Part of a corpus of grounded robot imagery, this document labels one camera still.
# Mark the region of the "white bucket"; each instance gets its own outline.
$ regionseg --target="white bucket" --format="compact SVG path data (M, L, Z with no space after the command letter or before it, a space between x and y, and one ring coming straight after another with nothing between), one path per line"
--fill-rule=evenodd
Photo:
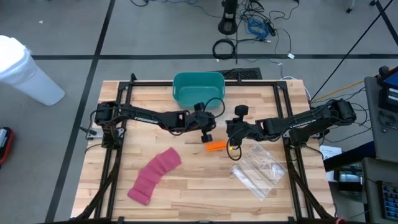
M65 92L36 65L29 50L18 40L0 35L0 62L0 82L47 106L65 96Z

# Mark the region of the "orange object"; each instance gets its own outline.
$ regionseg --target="orange object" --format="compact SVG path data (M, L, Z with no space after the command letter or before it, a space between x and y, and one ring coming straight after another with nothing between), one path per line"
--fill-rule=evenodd
M208 143L205 143L205 147L206 147L206 151L208 151L208 152L224 150L226 148L226 141L220 140L220 141L215 141L215 142L208 142Z

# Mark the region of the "teal plastic bin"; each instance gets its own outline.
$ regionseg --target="teal plastic bin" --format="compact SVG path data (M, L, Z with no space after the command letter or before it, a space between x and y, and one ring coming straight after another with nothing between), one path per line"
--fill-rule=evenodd
M173 97L179 107L193 110L197 103L207 103L213 97L225 96L224 76L218 72L182 72L174 77ZM220 100L212 100L207 109L219 107Z

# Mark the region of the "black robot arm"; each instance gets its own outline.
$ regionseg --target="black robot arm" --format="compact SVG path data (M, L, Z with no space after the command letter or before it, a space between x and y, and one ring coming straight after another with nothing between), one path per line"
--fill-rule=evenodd
M256 120L255 124L243 121L243 116L248 114L247 106L235 107L235 114L239 117L226 121L226 132L231 146L240 146L244 138L277 141L287 131L291 145L298 146L305 144L311 135L322 133L330 126L346 126L356 120L351 104L342 99L330 100L324 105L287 118Z
M116 102L103 102L97 105L95 123L102 127L104 132L102 147L117 149L121 145L119 136L124 130L116 126L125 120L133 119L145 123L156 124L170 134L179 136L189 131L201 130L202 142L212 141L211 135L207 132L216 127L215 117L212 113L206 112L205 104L198 103L194 106L195 112L189 111L168 111L159 113L132 106L128 103L117 104Z

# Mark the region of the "wooden table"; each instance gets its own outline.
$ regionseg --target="wooden table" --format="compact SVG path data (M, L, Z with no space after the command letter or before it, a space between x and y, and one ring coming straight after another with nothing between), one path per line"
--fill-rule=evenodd
M99 102L115 100L118 84L119 81L105 81L99 95ZM303 82L291 80L287 81L287 84L293 112L301 113L308 110ZM280 96L282 105L285 105L282 91L280 91ZM272 87L227 86L224 101L225 114L217 119L217 128L211 132L214 140L227 139L224 120L235 117L236 105L249 106L249 115L245 117L245 121L250 123L253 123L255 119L277 117ZM134 86L131 104L159 112L179 110L172 97L171 86ZM156 125L129 121L124 140L113 220L124 216L130 221L286 221L288 216L295 216L287 174L270 194L260 201L243 183L230 174L229 170L234 161L228 158L226 151L206 152L200 136L200 131L194 131L175 137ZM98 143L100 140L90 141L88 146ZM242 146L243 154L255 143L245 139ZM281 140L260 142L260 145L286 166ZM311 140L308 145L318 149L318 143L315 140ZM156 154L169 147L178 151L182 158L182 165L165 175L157 184L150 204L143 206L127 197L127 191L133 186L139 169ZM104 155L105 150L100 147L93 147L86 153L72 217L80 214L97 192ZM303 148L302 156L309 189L325 209L330 214L334 214L333 199L321 155ZM298 189L303 215L306 217L303 194L299 187ZM103 210L106 208L107 200L105 196Z

